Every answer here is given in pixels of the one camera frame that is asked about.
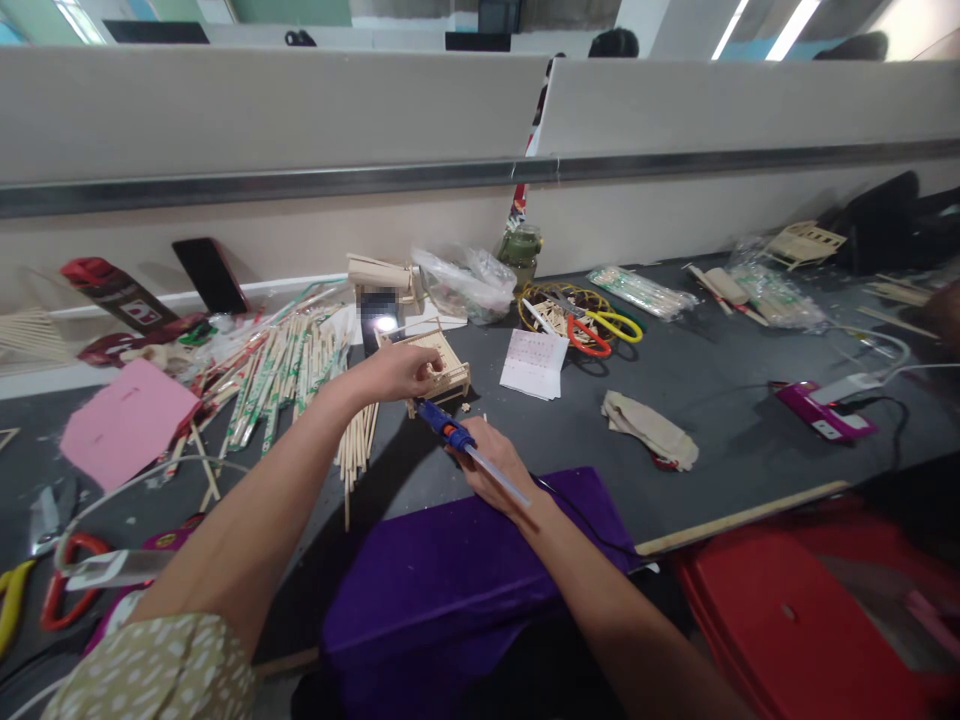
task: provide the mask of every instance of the patterned sleeve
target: patterned sleeve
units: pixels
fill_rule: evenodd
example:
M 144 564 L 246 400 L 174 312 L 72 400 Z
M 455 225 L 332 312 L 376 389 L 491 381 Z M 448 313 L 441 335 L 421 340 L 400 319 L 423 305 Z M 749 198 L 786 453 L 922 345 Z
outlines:
M 128 625 L 74 669 L 43 717 L 250 717 L 255 677 L 233 630 L 216 615 Z

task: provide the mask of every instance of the light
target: light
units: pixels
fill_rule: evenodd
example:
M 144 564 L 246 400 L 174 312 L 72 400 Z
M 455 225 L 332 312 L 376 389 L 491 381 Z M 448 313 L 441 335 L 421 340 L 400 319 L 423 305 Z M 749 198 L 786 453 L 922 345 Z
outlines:
M 740 16 L 743 15 L 743 11 L 746 9 L 748 2 L 750 2 L 750 0 L 740 0 L 737 9 L 733 11 L 733 17 L 730 18 L 730 24 L 727 25 L 727 29 L 723 31 L 720 44 L 717 45 L 717 49 L 713 51 L 713 57 L 710 58 L 711 60 L 716 60 L 720 57 L 720 53 L 722 53 L 723 49 L 727 46 L 727 41 L 730 39 L 730 36 L 733 35 L 733 29 L 737 26 L 737 23 L 740 22 Z
M 54 4 L 85 45 L 103 45 L 106 40 L 77 0 L 54 0 Z
M 797 9 L 793 11 L 793 15 L 787 20 L 787 24 L 784 25 L 780 37 L 777 38 L 777 41 L 770 49 L 767 60 L 776 60 L 779 62 L 787 56 L 790 48 L 793 47 L 797 38 L 800 37 L 800 33 L 803 32 L 803 28 L 810 22 L 810 18 L 813 17 L 818 7 L 820 7 L 820 0 L 800 0 Z
M 381 315 L 373 321 L 373 324 L 380 332 L 392 332 L 399 327 L 397 325 L 397 319 L 390 315 Z

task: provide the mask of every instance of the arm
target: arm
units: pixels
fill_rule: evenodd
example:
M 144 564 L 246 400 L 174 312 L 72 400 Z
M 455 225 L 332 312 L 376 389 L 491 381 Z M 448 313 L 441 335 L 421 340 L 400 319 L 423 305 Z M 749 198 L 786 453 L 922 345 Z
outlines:
M 673 624 L 533 483 L 510 441 L 481 419 L 463 425 L 533 502 L 521 510 L 469 457 L 457 454 L 467 482 L 516 524 L 543 562 L 627 716 L 752 717 Z
M 422 395 L 436 350 L 388 345 L 325 384 L 303 416 L 214 508 L 144 595 L 129 622 L 222 616 L 253 657 L 284 568 L 316 504 L 340 436 L 374 402 Z

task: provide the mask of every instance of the beige fabric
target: beige fabric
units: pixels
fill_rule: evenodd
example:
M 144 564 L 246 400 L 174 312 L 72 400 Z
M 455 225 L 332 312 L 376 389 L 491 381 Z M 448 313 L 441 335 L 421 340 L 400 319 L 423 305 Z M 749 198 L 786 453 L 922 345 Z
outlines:
M 600 412 L 614 432 L 633 435 L 657 455 L 677 463 L 677 470 L 689 470 L 700 456 L 691 437 L 663 415 L 636 400 L 608 390 Z
M 43 717 L 250 717 L 255 680 L 223 618 L 148 620 L 101 642 L 70 674 Z

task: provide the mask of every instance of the pink paper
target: pink paper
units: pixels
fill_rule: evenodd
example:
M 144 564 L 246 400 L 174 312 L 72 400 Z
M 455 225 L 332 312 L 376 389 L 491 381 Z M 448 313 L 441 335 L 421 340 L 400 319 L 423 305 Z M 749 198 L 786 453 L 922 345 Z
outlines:
M 60 450 L 112 492 L 163 454 L 199 407 L 197 396 L 176 380 L 134 360 L 70 416 Z

